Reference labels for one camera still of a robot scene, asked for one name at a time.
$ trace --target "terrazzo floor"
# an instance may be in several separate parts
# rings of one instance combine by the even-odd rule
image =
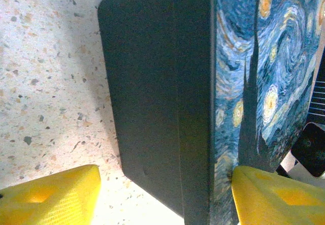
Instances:
[[[183,224],[120,168],[101,0],[0,0],[0,189],[100,167],[92,224]]]

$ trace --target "cypress tree painting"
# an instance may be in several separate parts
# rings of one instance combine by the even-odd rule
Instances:
[[[274,171],[305,124],[325,0],[216,0],[211,224],[236,224],[232,170]]]

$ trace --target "speckled floor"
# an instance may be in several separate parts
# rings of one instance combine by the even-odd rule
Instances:
[[[0,188],[97,164],[93,224],[183,224],[121,171],[100,1],[0,0]]]

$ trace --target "yellow plastic block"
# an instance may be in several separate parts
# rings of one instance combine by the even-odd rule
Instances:
[[[241,225],[325,225],[325,189],[238,166],[232,191]]]
[[[85,165],[0,190],[1,225],[90,224],[101,187]]]

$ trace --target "van gogh painting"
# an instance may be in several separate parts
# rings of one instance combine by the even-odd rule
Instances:
[[[236,165],[274,171],[306,121],[325,0],[217,0],[211,224],[236,224]]]

